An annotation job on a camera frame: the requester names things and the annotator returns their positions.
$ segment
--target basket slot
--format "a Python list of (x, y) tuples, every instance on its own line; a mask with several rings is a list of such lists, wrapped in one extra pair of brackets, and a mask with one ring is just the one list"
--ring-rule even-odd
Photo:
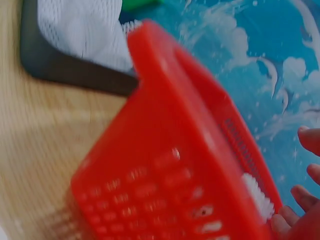
[(231, 118), (228, 118), (221, 124), (221, 127), (232, 150), (239, 158), (239, 162), (241, 163), (240, 166), (243, 171), (248, 172), (256, 179), (260, 189), (267, 196), (268, 193), (266, 191), (266, 187), (261, 178), (261, 175), (256, 167), (255, 160), (253, 159), (249, 149), (247, 148), (247, 144), (242, 138), (242, 135), (238, 130), (235, 122)]

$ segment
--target white cloud print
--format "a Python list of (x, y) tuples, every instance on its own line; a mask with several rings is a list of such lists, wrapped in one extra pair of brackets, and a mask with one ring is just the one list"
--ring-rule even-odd
[(217, 39), (223, 44), (222, 47), (233, 57), (228, 63), (229, 68), (245, 66), (251, 62), (247, 55), (247, 33), (244, 28), (237, 26), (237, 20), (234, 18), (235, 12), (241, 11), (243, 4), (243, 0), (220, 2), (203, 14), (203, 24), (215, 30)]
[(243, 6), (243, 0), (219, 2), (212, 7), (192, 6), (195, 8), (193, 10), (200, 13), (201, 22), (185, 20), (181, 23), (180, 40), (187, 48), (192, 49), (203, 35), (212, 31), (215, 39), (211, 39), (211, 44), (227, 50), (232, 57), (227, 67), (231, 69), (249, 64), (252, 59), (247, 56), (248, 36), (245, 29), (237, 26), (237, 20), (234, 17)]

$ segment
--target white mesh fabric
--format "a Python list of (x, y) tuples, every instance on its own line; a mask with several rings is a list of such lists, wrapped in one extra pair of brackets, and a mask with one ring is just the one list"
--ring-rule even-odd
[(129, 71), (133, 67), (119, 22), (122, 0), (38, 0), (38, 25), (60, 51)]

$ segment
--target finger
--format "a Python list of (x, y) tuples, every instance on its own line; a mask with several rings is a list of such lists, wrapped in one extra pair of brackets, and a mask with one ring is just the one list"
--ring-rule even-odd
[(320, 185), (320, 165), (318, 164), (310, 164), (307, 169), (307, 173), (315, 181), (316, 184)]
[(289, 224), (280, 214), (275, 214), (271, 218), (271, 228), (280, 239), (284, 239), (285, 235), (291, 229)]
[(291, 189), (291, 194), (299, 206), (308, 212), (309, 209), (315, 205), (319, 199), (311, 195), (303, 186), (297, 185)]
[(298, 137), (305, 149), (320, 157), (320, 128), (302, 126), (298, 130)]
[(299, 220), (299, 216), (289, 206), (280, 208), (279, 214), (284, 218), (290, 227), (292, 227)]

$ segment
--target green object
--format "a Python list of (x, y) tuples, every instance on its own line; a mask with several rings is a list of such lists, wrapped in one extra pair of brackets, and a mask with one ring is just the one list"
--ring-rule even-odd
[(161, 4), (164, 0), (122, 0), (122, 10), (134, 11), (150, 4)]

